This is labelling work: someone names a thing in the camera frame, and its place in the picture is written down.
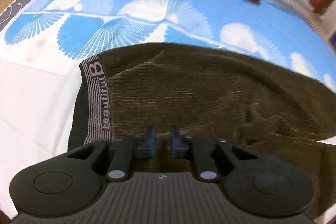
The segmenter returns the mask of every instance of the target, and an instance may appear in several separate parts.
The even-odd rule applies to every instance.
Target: underwear
[[[157,128],[157,155],[142,171],[183,172],[171,160],[169,133],[226,138],[307,172],[316,218],[336,202],[336,95],[301,74],[246,55],[170,43],[143,43],[80,64],[71,150]]]

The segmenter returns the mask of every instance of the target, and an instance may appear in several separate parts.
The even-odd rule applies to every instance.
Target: ridged gray panel
[[[251,216],[234,207],[216,184],[200,182],[191,173],[162,175],[134,173],[126,182],[111,183],[96,203],[71,216],[41,219],[20,214],[12,223],[314,224],[304,215],[286,219]]]

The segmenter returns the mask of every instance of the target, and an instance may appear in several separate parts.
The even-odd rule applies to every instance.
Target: metal screw
[[[121,179],[125,176],[125,173],[121,170],[113,170],[108,175],[111,179]]]
[[[212,171],[204,171],[201,173],[202,179],[210,180],[210,179],[215,179],[216,177],[217,177],[216,173]]]

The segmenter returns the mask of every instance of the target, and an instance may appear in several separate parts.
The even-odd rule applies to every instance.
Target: blue bedsheet
[[[70,59],[142,42],[186,43],[268,60],[336,91],[334,53],[273,0],[36,0],[4,40],[15,47],[56,25],[58,49]]]

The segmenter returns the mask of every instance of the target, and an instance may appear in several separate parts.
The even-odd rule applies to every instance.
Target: white fabric
[[[3,36],[16,18],[0,32],[0,208],[9,218],[17,214],[13,176],[67,151],[82,80],[81,60],[55,54],[52,39],[32,38],[11,51]]]

